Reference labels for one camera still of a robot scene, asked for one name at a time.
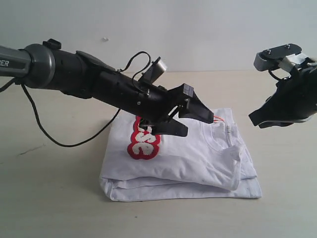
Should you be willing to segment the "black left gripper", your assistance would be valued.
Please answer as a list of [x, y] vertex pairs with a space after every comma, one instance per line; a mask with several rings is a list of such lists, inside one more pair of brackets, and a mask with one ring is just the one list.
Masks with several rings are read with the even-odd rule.
[[188, 135], [188, 127], [174, 119], [161, 122], [178, 105], [181, 105], [179, 118], [213, 123], [213, 112], [200, 101], [193, 87], [182, 84], [171, 90], [164, 90], [145, 84], [146, 88], [142, 93], [136, 88], [137, 84], [137, 81], [121, 73], [102, 72], [99, 75], [99, 100], [153, 123], [160, 122], [152, 126], [153, 135]]

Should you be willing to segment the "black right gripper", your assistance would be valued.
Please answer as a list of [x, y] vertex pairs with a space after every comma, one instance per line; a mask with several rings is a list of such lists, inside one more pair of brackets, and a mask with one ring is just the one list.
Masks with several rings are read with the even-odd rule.
[[254, 126], [268, 128], [304, 123], [316, 113], [317, 65], [312, 64], [278, 82], [276, 92], [248, 116]]

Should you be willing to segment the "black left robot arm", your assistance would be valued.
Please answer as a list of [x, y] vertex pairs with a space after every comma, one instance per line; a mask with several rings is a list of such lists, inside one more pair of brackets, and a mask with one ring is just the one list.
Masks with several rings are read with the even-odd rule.
[[0, 49], [0, 74], [34, 89], [57, 90], [82, 99], [95, 98], [140, 117], [139, 125], [154, 135], [185, 137], [188, 128], [174, 117], [213, 122], [213, 112], [182, 84], [167, 90], [154, 82], [166, 71], [161, 59], [150, 62], [135, 80], [98, 58], [82, 52], [65, 52], [49, 39], [23, 49]]

